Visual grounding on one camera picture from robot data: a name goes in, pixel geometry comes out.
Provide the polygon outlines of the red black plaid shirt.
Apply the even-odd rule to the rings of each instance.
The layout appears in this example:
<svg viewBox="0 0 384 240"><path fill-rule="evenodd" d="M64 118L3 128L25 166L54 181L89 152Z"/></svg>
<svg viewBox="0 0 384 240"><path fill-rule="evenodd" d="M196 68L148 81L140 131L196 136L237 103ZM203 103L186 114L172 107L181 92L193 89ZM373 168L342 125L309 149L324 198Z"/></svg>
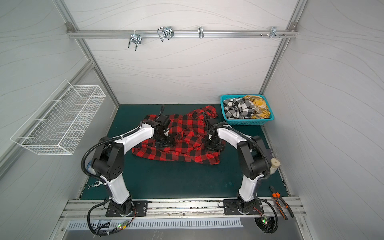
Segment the red black plaid shirt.
<svg viewBox="0 0 384 240"><path fill-rule="evenodd" d="M173 147L160 148L156 141L148 139L132 148L136 157L168 162L189 162L204 165L218 165L221 151L210 151L205 146L208 128L204 117L218 117L212 105L196 109L185 115L170 115L168 135L175 140Z"/></svg>

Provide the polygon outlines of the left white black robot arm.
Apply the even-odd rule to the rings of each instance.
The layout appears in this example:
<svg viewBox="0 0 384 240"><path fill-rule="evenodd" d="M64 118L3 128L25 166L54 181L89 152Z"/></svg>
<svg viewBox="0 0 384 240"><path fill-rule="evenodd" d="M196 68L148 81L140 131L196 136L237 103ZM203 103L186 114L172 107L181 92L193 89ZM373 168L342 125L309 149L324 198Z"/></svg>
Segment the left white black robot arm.
<svg viewBox="0 0 384 240"><path fill-rule="evenodd" d="M168 116L158 115L154 120L145 120L140 125L122 135L104 137L91 147L81 160L84 174L103 184L112 205L118 214L127 216L133 209L132 196L128 191L123 171L125 154L145 140L153 139L160 147L171 147L174 138L166 135L171 120Z"/></svg>

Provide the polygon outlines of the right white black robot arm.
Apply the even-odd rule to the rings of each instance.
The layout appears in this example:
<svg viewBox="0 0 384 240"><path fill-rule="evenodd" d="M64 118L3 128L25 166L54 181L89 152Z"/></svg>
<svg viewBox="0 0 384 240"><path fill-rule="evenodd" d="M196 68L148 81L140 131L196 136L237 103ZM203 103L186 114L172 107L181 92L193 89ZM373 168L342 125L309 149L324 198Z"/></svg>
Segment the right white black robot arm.
<svg viewBox="0 0 384 240"><path fill-rule="evenodd" d="M222 142L225 141L237 150L243 180L237 193L236 206L240 213L248 214L260 201L257 191L261 181L271 175L271 152L258 136L245 135L228 123L218 123L215 119L204 122L207 126L206 149L222 151Z"/></svg>

